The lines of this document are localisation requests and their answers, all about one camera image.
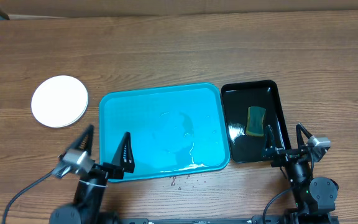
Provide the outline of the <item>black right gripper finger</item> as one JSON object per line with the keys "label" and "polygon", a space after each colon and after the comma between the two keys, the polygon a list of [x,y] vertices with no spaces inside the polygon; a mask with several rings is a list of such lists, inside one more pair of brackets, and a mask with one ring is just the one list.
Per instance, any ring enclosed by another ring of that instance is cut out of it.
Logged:
{"label": "black right gripper finger", "polygon": [[265,135],[265,149],[275,149],[276,148],[275,137],[271,125],[268,124],[265,127],[264,135]]}
{"label": "black right gripper finger", "polygon": [[298,149],[300,149],[305,145],[303,137],[309,139],[310,137],[312,137],[312,134],[301,123],[298,123],[295,129],[296,129],[297,145],[298,145]]}

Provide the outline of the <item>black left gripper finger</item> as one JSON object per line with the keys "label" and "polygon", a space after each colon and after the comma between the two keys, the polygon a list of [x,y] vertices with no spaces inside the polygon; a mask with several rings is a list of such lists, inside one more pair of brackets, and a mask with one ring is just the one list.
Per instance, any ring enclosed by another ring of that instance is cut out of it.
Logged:
{"label": "black left gripper finger", "polygon": [[94,126],[90,124],[82,134],[74,140],[66,149],[76,149],[80,151],[86,151],[88,155],[91,155],[92,145],[93,145],[93,136],[94,136]]}
{"label": "black left gripper finger", "polygon": [[125,132],[112,159],[112,164],[120,167],[124,172],[133,173],[135,169],[134,156],[131,145],[131,134]]}

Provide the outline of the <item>green yellow scrub sponge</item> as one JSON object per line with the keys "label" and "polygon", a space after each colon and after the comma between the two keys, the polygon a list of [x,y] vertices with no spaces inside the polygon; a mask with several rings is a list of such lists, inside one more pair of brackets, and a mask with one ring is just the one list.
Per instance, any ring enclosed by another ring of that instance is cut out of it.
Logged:
{"label": "green yellow scrub sponge", "polygon": [[259,106],[248,107],[246,135],[262,137],[266,109]]}

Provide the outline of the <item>pink plate with sauce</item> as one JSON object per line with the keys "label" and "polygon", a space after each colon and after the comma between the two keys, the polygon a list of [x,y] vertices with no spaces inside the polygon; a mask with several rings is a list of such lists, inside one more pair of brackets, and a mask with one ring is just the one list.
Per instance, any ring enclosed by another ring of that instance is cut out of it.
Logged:
{"label": "pink plate with sauce", "polygon": [[62,128],[78,121],[84,115],[88,102],[88,91],[79,79],[58,75],[37,87],[30,107],[34,118],[42,125]]}

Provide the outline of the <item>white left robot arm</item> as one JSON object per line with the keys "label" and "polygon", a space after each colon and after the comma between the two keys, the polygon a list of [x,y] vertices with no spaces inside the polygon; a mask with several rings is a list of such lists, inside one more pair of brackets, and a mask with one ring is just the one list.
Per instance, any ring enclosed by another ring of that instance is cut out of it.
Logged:
{"label": "white left robot arm", "polygon": [[133,173],[135,162],[131,134],[125,132],[111,162],[98,164],[91,158],[94,126],[89,125],[58,158],[52,175],[62,179],[67,174],[80,177],[72,203],[56,208],[50,223],[119,223],[114,212],[100,212],[104,191],[109,179],[122,180]]}

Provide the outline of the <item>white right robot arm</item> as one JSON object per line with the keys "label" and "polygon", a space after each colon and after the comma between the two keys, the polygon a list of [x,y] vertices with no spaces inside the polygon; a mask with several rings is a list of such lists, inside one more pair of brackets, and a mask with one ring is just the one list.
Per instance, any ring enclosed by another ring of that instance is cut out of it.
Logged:
{"label": "white right robot arm", "polygon": [[[290,187],[274,196],[265,206],[262,223],[338,223],[338,217],[330,215],[335,210],[338,184],[327,177],[314,177],[314,165],[331,147],[326,136],[312,135],[302,124],[296,125],[296,149],[278,148],[271,126],[264,131],[265,149],[262,156],[278,167]],[[295,208],[288,208],[281,216],[268,216],[269,207],[281,196],[291,192]]]}

